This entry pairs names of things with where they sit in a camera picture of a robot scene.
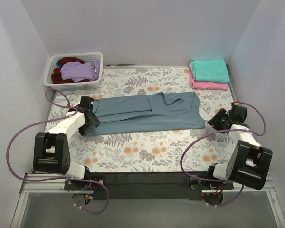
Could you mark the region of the blue-grey t-shirt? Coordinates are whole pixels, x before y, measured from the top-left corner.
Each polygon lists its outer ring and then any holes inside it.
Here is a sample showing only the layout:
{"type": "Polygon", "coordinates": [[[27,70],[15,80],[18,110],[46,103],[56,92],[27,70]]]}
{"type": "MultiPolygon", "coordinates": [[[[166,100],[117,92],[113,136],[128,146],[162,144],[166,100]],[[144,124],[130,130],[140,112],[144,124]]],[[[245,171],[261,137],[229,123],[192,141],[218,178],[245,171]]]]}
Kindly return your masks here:
{"type": "Polygon", "coordinates": [[[200,100],[194,92],[102,98],[99,104],[93,111],[100,125],[88,136],[205,127],[199,114],[200,100]]]}

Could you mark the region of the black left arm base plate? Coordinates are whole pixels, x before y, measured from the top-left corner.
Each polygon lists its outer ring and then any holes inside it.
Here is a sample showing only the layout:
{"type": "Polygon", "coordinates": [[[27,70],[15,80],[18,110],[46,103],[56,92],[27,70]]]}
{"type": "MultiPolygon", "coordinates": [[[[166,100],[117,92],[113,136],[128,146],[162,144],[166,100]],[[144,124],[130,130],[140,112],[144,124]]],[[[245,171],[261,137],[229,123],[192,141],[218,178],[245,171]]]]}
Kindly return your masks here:
{"type": "Polygon", "coordinates": [[[92,191],[95,189],[104,190],[103,187],[99,185],[99,183],[105,185],[107,178],[105,175],[92,175],[87,178],[88,180],[92,180],[93,182],[83,181],[83,180],[71,180],[68,179],[65,181],[64,190],[67,191],[92,191]]]}

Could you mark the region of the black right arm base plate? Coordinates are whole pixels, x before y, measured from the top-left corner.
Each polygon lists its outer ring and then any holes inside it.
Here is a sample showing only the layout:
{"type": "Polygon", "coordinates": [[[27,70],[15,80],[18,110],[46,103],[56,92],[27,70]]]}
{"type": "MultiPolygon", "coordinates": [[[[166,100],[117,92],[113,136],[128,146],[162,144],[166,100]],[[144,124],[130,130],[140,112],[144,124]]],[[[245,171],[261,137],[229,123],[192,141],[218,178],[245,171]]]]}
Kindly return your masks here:
{"type": "Polygon", "coordinates": [[[186,176],[184,178],[185,183],[192,190],[233,190],[234,185],[230,182],[219,183],[219,182],[209,182],[203,180],[197,180],[196,178],[186,176]]]}

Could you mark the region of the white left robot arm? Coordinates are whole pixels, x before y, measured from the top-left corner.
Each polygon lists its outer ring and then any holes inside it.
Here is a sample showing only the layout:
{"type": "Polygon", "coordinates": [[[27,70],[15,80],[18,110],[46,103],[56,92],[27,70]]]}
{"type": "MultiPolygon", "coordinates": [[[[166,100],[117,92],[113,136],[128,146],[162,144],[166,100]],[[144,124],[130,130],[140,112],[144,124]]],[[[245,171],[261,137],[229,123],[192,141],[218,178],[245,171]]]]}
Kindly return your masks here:
{"type": "Polygon", "coordinates": [[[37,133],[33,159],[35,171],[63,174],[75,179],[85,177],[85,166],[71,161],[68,142],[76,132],[84,136],[100,125],[93,112],[94,101],[88,96],[81,97],[76,110],[69,110],[66,119],[48,132],[37,133]]]}

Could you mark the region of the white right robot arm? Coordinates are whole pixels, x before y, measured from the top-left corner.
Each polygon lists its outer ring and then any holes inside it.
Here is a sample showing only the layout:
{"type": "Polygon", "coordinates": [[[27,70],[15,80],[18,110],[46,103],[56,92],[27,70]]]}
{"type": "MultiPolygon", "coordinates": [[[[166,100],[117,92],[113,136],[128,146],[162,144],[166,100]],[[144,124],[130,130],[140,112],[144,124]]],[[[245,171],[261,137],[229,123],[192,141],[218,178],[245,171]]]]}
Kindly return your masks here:
{"type": "Polygon", "coordinates": [[[207,122],[216,131],[226,133],[235,144],[228,164],[212,164],[207,178],[236,182],[260,190],[266,182],[273,152],[254,139],[254,133],[244,123],[247,109],[239,104],[239,101],[233,102],[229,111],[220,109],[207,122]]]}

